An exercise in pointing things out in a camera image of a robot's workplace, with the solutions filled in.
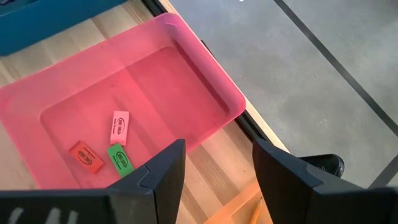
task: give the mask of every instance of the eraser label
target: eraser label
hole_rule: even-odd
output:
[[[115,144],[114,146],[110,147],[108,149],[108,154],[121,177],[124,177],[134,171],[126,152],[123,150],[120,144]]]
[[[123,131],[124,131],[124,127],[125,127],[125,122],[123,118],[114,118],[113,119],[113,130],[112,130],[112,134],[118,134],[120,135]]]
[[[69,153],[92,174],[97,172],[104,162],[99,158],[94,151],[92,151],[86,143],[78,141],[70,150]]]

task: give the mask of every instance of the orange object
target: orange object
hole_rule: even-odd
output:
[[[210,217],[205,224],[226,223],[226,220],[231,219],[232,215],[235,214],[250,199],[252,199],[258,192],[260,192],[260,186],[257,180],[255,180],[251,182],[241,193],[235,196],[235,198],[224,205],[223,208],[218,210],[218,212]]]
[[[257,204],[257,206],[254,209],[254,212],[253,212],[253,214],[251,216],[249,224],[256,224],[257,223],[257,221],[259,219],[261,207],[262,207],[262,197],[260,198],[259,203]]]
[[[70,150],[69,153],[92,174],[96,173],[104,162],[99,158],[94,151],[92,151],[86,143],[78,141]]]

